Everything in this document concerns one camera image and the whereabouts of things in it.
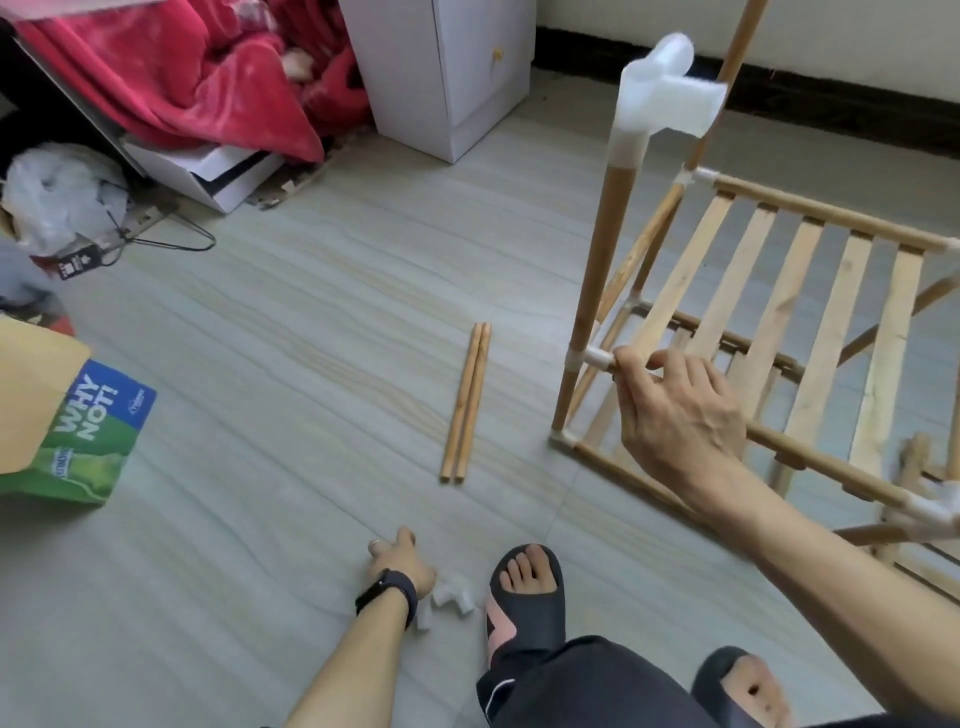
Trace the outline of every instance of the hand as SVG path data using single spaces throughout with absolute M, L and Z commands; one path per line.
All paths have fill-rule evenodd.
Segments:
M 679 350 L 644 362 L 630 347 L 614 350 L 620 373 L 620 438 L 644 471 L 680 497 L 696 496 L 719 469 L 739 463 L 747 442 L 736 395 L 720 371 Z M 663 380 L 646 370 L 663 368 Z
M 373 557 L 367 568 L 371 583 L 384 569 L 399 571 L 414 583 L 417 599 L 423 599 L 433 591 L 437 582 L 437 570 L 424 564 L 417 554 L 417 537 L 413 531 L 402 525 L 396 532 L 396 543 L 376 539 L 371 541 L 367 550 Z

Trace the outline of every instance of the black sandal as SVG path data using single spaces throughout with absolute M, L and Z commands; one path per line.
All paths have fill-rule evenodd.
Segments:
M 720 728 L 761 728 L 750 714 L 727 695 L 721 682 L 733 669 L 733 663 L 749 654 L 739 647 L 720 647 L 704 660 L 693 679 L 690 694 Z
M 553 651 L 566 643 L 564 575 L 553 551 L 541 546 L 550 560 L 550 569 L 557 582 L 556 592 L 520 595 L 500 586 L 500 573 L 506 571 L 507 563 L 516 559 L 528 545 L 508 551 L 490 579 L 490 595 L 487 597 L 487 656 L 490 665 L 514 652 Z

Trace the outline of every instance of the red blanket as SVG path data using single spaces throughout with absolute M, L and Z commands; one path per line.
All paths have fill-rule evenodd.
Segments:
M 370 118 L 335 0 L 164 0 L 17 30 L 83 97 L 162 147 L 215 141 L 320 161 L 320 136 Z M 281 33 L 313 57 L 315 81 L 287 80 Z

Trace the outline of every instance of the black wristband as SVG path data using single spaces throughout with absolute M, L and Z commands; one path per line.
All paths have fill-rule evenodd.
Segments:
M 384 569 L 380 575 L 376 577 L 376 581 L 370 585 L 370 588 L 357 597 L 355 602 L 357 614 L 359 615 L 364 607 L 388 589 L 392 588 L 399 589 L 403 595 L 407 597 L 407 623 L 406 626 L 403 627 L 407 629 L 417 615 L 417 588 L 410 580 L 410 577 L 402 571 Z

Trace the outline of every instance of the white wall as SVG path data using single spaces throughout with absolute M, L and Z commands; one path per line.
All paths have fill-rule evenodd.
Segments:
M 654 45 L 682 31 L 720 57 L 740 0 L 539 0 L 540 25 Z M 958 0 L 771 0 L 747 61 L 960 102 Z

